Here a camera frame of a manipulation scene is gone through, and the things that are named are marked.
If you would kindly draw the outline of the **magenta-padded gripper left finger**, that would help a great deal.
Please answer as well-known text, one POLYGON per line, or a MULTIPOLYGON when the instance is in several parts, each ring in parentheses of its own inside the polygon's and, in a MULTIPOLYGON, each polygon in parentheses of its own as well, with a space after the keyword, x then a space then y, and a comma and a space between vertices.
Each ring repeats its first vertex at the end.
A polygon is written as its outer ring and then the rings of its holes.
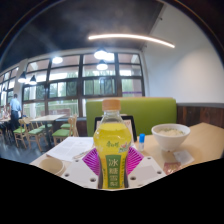
POLYGON ((99 183, 99 158, 96 149, 84 157, 76 158, 62 177, 84 188, 97 189, 99 183))

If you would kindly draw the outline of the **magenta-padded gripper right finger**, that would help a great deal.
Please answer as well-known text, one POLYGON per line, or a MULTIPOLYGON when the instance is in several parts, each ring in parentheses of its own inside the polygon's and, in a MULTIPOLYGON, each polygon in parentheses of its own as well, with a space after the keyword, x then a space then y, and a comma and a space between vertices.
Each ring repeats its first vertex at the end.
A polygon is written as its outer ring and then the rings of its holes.
POLYGON ((144 156, 131 147, 126 158, 125 187, 143 187, 165 177, 166 174, 151 156, 144 156))

